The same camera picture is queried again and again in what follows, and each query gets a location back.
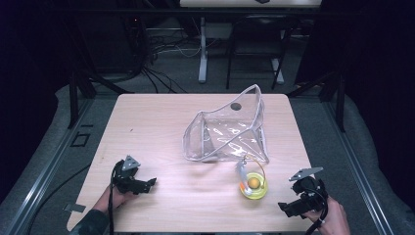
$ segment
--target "chair leg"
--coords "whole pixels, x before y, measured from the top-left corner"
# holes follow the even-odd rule
[[[228,72],[226,75],[226,89],[229,89],[229,81],[231,79],[231,65],[232,65],[232,52],[229,52],[228,56]]]
[[[281,58],[278,62],[278,69],[274,72],[274,81],[272,82],[272,89],[275,88],[275,85],[277,84],[277,78],[281,71],[281,65],[283,64],[283,58]]]

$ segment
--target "gray carpet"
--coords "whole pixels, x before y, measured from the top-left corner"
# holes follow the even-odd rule
[[[275,90],[270,89],[272,81],[269,79],[232,80],[231,88],[226,90],[226,59],[223,56],[223,43],[215,42],[208,50],[209,61],[207,83],[205,84],[198,82],[200,54],[194,57],[186,57],[179,51],[161,53],[154,64],[152,66],[148,65],[148,67],[167,74],[169,78],[176,81],[188,93],[240,93],[253,83],[258,84],[263,93],[288,93],[296,88],[294,79],[304,46],[304,41],[292,40],[287,60],[282,69],[286,83],[278,86]],[[189,53],[187,55],[194,54],[194,52],[196,51],[186,51],[186,53]],[[156,78],[153,78],[153,80],[160,93],[169,92]],[[168,79],[163,78],[163,80],[168,84]],[[56,158],[57,153],[62,152],[62,160],[57,163],[56,170],[51,174],[52,180],[49,185],[46,185],[48,187],[44,195],[41,195],[43,200],[58,185],[91,163],[116,99],[116,94],[113,91],[98,83],[94,85],[98,91],[98,96],[92,101],[80,97],[81,107],[86,112],[73,132],[67,130],[69,124],[69,89],[64,87],[57,93],[60,105],[52,125],[27,165],[22,177],[0,206],[1,234],[11,231],[8,229],[16,223],[14,219],[22,212],[24,199],[36,183],[37,176],[41,174],[45,165],[51,159]],[[154,93],[156,91],[150,79],[144,74],[117,83],[117,85],[136,93]],[[179,93],[183,92],[174,84],[172,88]],[[318,88],[314,88],[304,96],[290,99],[310,162],[313,166],[324,167],[324,170],[318,173],[317,176],[324,180],[329,194],[346,208],[351,234],[379,234],[376,223],[367,208],[367,203],[352,175],[347,153],[336,131],[337,127],[331,122],[332,116],[327,112],[326,104],[320,103],[316,98],[317,91]],[[377,199],[379,199],[379,204],[392,227],[393,233],[415,234],[414,215],[396,197],[389,187],[388,181],[377,168],[376,150],[370,133],[357,108],[349,99],[346,99],[345,128],[346,137],[352,145],[354,153],[358,156],[358,160]],[[78,142],[73,142],[76,133],[78,135],[89,135],[84,147],[70,146],[70,144],[83,143],[79,136],[76,139]],[[70,140],[67,145],[61,146],[62,141],[68,136]],[[75,202],[86,172],[87,170],[70,180],[47,201],[36,216],[30,234],[68,233],[66,224],[69,213],[63,211],[63,207],[67,203]]]

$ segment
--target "desk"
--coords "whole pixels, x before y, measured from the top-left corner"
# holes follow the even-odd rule
[[[156,177],[149,194],[115,210],[122,232],[305,231],[311,222],[288,218],[278,202],[299,197],[291,190],[299,168],[310,167],[287,96],[265,94],[264,132],[270,160],[264,170],[268,192],[250,200],[239,191],[235,162],[186,161],[182,137],[198,110],[215,110],[236,94],[125,94],[119,96],[77,199],[71,230],[93,207],[110,182],[113,167],[127,155],[141,166],[139,180]]]
[[[187,8],[306,8],[318,9],[322,0],[270,0],[260,4],[254,0],[180,0],[181,7]],[[199,82],[207,81],[208,52],[206,50],[206,22],[201,20],[201,65],[199,67]],[[272,60],[272,67],[278,68],[278,61]],[[282,74],[278,74],[277,82],[284,84]]]

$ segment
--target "metal rail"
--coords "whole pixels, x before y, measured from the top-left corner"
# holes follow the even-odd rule
[[[376,197],[375,193],[372,190],[372,187],[369,184],[369,181],[366,178],[366,175],[360,165],[359,159],[357,158],[357,155],[354,153],[353,148],[351,147],[351,144],[348,141],[346,133],[341,132],[337,126],[335,120],[335,111],[333,107],[329,102],[323,102],[323,107],[327,115],[329,116],[329,120],[333,124],[334,129],[336,130],[336,133],[342,142],[342,145],[345,148],[347,162],[349,164],[351,173],[354,177],[357,187],[360,190],[363,200],[367,206],[367,209],[370,212],[373,221],[375,222],[379,234],[393,235],[394,233],[382,210],[381,204],[379,203],[378,198]]]
[[[91,108],[93,100],[87,99],[80,109],[78,122],[72,129],[68,129],[63,140],[59,144],[53,158],[45,165],[40,172],[32,188],[27,194],[20,209],[18,210],[11,225],[6,231],[6,234],[25,234],[28,223],[36,212],[37,206],[41,202],[53,176],[55,175],[62,159],[64,152],[70,144],[71,139],[76,135],[76,130],[79,127],[80,121],[85,117],[87,111]]]

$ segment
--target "person's arm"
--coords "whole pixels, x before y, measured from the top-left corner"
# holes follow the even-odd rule
[[[348,227],[346,212],[343,206],[331,197],[327,199],[327,205],[329,206],[329,212],[324,219],[324,223],[322,223],[318,228],[318,231],[322,235],[349,235],[350,229]],[[315,222],[319,219],[320,214],[321,211],[309,211],[303,215],[309,218],[312,222]]]
[[[113,207],[116,209],[137,195],[127,192],[121,194],[116,187],[113,188]],[[110,186],[106,188],[100,199],[73,228],[69,235],[98,235],[104,234],[110,222],[108,218],[108,201],[110,199]]]

